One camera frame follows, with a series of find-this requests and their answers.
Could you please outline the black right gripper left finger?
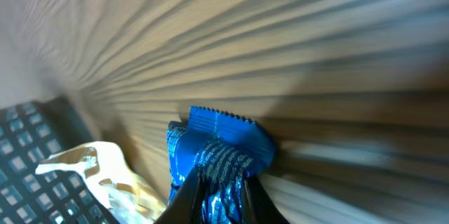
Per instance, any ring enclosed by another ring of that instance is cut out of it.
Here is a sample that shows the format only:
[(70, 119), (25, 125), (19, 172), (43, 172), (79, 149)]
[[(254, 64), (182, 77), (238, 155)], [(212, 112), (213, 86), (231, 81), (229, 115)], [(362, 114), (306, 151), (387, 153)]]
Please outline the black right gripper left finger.
[(154, 224), (201, 224), (206, 186), (198, 167), (194, 167), (168, 208)]

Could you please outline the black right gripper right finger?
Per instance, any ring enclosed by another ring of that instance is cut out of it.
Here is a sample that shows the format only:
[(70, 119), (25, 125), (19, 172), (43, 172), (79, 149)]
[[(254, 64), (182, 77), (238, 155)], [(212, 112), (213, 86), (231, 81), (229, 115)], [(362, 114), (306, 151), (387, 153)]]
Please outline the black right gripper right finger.
[(244, 224), (289, 224), (257, 176), (251, 176), (243, 181), (241, 210)]

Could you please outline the beige mushroom snack bag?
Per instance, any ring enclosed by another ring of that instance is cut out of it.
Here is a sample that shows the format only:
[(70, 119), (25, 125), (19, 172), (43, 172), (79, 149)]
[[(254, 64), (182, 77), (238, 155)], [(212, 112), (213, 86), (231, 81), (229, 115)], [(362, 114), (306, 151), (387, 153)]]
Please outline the beige mushroom snack bag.
[(116, 143), (95, 141), (52, 154), (35, 173), (51, 171), (77, 173), (119, 223), (153, 223), (167, 208), (153, 187), (129, 168)]

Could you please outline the blue cookie packet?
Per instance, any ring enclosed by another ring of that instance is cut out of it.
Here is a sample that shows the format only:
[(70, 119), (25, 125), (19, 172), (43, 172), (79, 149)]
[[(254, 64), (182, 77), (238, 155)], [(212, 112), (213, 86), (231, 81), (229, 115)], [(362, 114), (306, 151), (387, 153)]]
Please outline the blue cookie packet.
[(249, 119), (192, 106), (187, 122), (168, 124), (166, 141), (171, 176), (168, 201), (174, 201), (189, 173), (198, 169), (206, 184), (203, 221), (242, 223), (243, 181), (266, 170), (276, 153), (266, 131)]

